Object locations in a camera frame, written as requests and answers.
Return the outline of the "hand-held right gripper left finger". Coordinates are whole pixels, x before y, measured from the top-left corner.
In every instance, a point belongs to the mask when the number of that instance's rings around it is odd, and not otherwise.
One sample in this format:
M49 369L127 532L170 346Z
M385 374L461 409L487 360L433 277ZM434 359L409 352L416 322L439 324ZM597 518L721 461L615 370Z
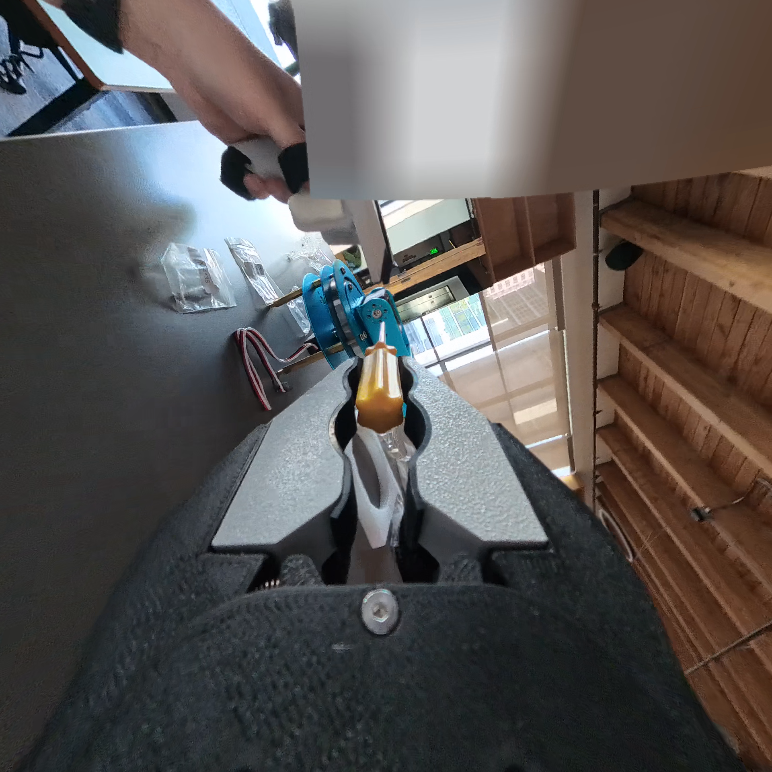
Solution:
M331 521L351 489L335 419L351 397L354 360L330 372L269 424L211 541L222 554L329 558Z

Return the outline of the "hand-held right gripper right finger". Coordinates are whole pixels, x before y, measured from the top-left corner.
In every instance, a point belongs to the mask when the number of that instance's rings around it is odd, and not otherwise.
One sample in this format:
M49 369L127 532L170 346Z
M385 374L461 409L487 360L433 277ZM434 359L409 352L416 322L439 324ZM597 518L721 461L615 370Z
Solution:
M434 558L548 546L548 537L488 419L415 359L409 407L423 429L409 485L418 542Z

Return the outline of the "blue toy robot arm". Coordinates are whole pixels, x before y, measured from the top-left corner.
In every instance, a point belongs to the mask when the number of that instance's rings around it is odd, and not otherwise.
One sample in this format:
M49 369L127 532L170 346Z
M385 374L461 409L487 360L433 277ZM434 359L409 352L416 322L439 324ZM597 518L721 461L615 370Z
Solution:
M320 275L305 275L300 292L285 298L304 302L313 342L331 369L362 358L381 331L398 356L412 355L394 297L384 287L365 292L342 260L324 265Z

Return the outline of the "yellow handled screwdriver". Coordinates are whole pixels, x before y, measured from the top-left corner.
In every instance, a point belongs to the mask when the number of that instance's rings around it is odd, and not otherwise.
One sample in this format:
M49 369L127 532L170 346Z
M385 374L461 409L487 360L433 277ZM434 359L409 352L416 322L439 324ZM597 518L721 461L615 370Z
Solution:
M387 342L387 326L379 327L378 342L364 354L355 400L357 423L379 435L402 425L404 396L397 349Z

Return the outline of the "person's left forearm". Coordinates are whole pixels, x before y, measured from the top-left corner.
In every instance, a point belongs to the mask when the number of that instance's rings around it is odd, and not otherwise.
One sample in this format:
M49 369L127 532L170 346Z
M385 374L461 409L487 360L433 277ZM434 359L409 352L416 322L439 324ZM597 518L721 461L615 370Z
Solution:
M212 2L49 3L96 41L116 53L128 51L166 79L180 58L204 53L215 41L245 39L257 49Z

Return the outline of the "dark grey desk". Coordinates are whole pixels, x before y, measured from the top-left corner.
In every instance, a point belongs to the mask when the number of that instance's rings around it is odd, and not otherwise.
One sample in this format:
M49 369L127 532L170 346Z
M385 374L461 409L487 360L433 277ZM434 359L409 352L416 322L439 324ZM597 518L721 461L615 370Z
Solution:
M283 236L195 123L2 141L2 770L373 770L359 600L211 541L269 425L169 242Z

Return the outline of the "person's left hand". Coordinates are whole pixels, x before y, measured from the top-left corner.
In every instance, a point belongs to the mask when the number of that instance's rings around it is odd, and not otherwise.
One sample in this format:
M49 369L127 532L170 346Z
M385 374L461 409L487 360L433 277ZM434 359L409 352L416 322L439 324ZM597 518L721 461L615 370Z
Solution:
M269 138L285 150L306 140L299 84L248 40L215 41L204 53L180 58L168 80L227 146Z

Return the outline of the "small clear zip bag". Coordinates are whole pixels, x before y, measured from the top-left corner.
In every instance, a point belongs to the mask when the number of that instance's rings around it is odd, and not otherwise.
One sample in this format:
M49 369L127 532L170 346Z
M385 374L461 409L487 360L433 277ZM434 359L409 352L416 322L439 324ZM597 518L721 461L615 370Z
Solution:
M178 313L196 314L237 306L232 285L215 250L170 242L160 265Z
M269 275L256 247L249 240L240 237L228 237L225 241L229 252L258 298L265 306L273 306L283 293Z

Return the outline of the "wood-edged table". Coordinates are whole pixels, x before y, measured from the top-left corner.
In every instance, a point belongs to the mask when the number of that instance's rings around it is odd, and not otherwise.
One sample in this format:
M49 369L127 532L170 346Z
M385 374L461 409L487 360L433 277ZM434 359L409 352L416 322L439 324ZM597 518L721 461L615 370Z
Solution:
M85 34L63 12L48 2L24 1L37 22L51 35L85 78L102 91L173 93L172 85L157 70L135 55L115 53ZM295 57L275 43L269 29L268 2L214 1L212 3L274 63L287 67Z

